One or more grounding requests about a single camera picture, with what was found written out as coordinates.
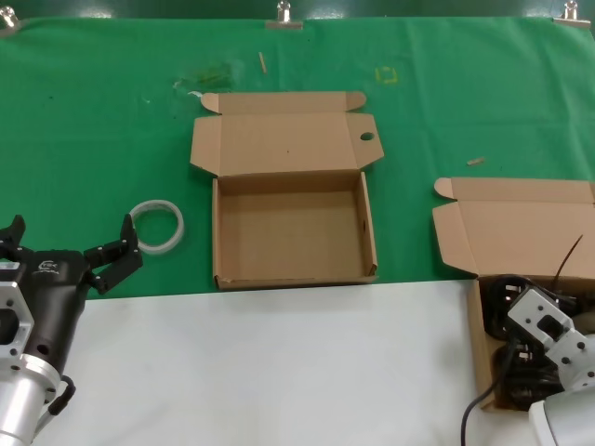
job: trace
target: box flap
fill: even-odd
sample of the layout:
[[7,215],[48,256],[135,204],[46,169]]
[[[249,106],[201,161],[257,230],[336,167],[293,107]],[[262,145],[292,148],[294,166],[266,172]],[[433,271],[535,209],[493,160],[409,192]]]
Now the box flap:
[[588,181],[518,178],[438,178],[434,189],[459,201],[594,203]]
[[203,107],[219,114],[347,112],[365,104],[361,91],[205,93]]
[[384,155],[363,93],[206,94],[191,163],[220,177],[357,170]]
[[562,277],[595,279],[595,208],[587,181],[441,178],[458,203],[433,210],[444,263],[480,276],[551,277],[583,236]]

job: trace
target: green backdrop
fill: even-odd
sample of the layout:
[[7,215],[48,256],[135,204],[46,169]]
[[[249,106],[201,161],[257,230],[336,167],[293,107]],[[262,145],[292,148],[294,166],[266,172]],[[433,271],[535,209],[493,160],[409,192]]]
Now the green backdrop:
[[[463,277],[437,251],[437,177],[593,179],[595,46],[548,19],[314,20],[302,32],[32,20],[0,39],[0,60],[0,225],[20,213],[24,245],[85,249],[113,240],[141,201],[184,215],[182,243],[145,256],[110,297],[215,290],[211,176],[189,163],[192,121],[207,114],[193,90],[367,95],[386,152],[366,170],[381,282]],[[141,223],[149,242],[174,227]]]

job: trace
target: white tape roll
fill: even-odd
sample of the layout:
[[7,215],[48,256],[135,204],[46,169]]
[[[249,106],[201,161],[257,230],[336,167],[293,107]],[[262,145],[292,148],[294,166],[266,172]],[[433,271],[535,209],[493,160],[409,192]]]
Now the white tape roll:
[[134,206],[134,209],[130,211],[130,216],[132,217],[132,222],[141,214],[145,214],[147,212],[155,211],[155,210],[166,210],[171,212],[176,216],[178,219],[178,227],[176,228],[176,232],[174,235],[169,239],[167,242],[159,245],[153,244],[146,244],[143,243],[139,239],[139,248],[140,251],[147,254],[164,254],[170,249],[173,249],[182,238],[184,234],[184,219],[182,218],[182,213],[179,211],[178,207],[166,200],[149,200],[148,202],[143,202]]

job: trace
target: cardboard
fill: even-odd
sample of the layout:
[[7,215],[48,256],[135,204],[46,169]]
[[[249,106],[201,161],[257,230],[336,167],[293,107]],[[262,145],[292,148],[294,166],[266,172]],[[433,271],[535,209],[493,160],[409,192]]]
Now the cardboard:
[[213,185],[219,288],[368,283],[377,268],[360,169],[383,156],[363,93],[205,94],[191,163]]
[[[503,345],[483,327],[481,293],[494,276],[518,274],[551,281],[579,236],[560,283],[595,281],[595,194],[587,181],[440,178],[434,189],[456,200],[433,210],[443,262],[478,276],[468,297],[469,330],[478,392],[496,375],[492,357]],[[494,394],[484,409],[510,409]]]

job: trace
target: white table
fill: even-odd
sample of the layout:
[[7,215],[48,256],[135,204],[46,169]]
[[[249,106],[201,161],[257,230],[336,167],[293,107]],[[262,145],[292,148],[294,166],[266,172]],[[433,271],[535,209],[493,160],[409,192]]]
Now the white table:
[[[37,446],[448,446],[476,395],[465,282],[87,302]],[[533,446],[474,411],[469,446]]]

